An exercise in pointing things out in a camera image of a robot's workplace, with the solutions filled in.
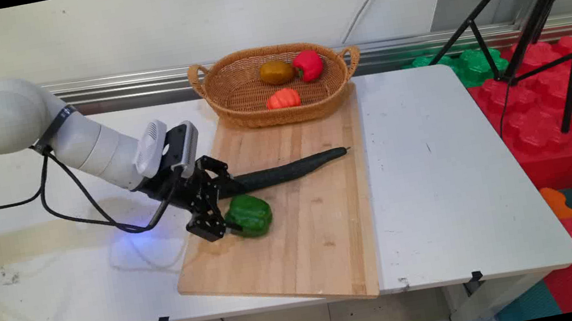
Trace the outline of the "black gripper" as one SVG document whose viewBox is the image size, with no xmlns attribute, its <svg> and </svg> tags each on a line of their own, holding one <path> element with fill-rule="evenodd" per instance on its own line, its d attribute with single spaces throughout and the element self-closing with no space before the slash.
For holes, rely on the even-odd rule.
<svg viewBox="0 0 572 321">
<path fill-rule="evenodd" d="M 138 185 L 139 191 L 160 203 L 153 221 L 162 219 L 170 206 L 189 211 L 192 217 L 186 225 L 187 232 L 215 242 L 228 232 L 243 230 L 240 225 L 225 220 L 218 208 L 217 198 L 245 193 L 245 186 L 228 170 L 225 162 L 204 155 L 195 161 L 191 176 L 182 176 L 183 166 L 174 170 L 162 168 L 151 179 L 144 178 Z"/>
</svg>

